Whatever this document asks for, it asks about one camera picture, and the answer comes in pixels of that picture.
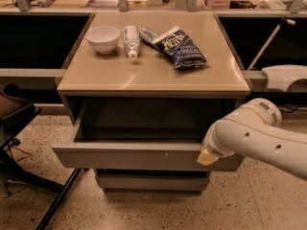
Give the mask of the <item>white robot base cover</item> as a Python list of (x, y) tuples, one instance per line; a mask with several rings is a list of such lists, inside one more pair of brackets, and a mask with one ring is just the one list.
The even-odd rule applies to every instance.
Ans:
[(274, 65), (265, 67), (261, 72), (267, 78), (267, 88), (286, 92), (289, 87), (300, 80), (307, 80), (307, 66)]

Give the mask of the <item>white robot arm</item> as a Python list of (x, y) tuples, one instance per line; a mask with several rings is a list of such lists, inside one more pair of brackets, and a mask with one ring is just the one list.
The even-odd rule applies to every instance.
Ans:
[(307, 134), (280, 128), (279, 109), (256, 98), (216, 121), (206, 132), (197, 162), (208, 166), (234, 153), (307, 179)]

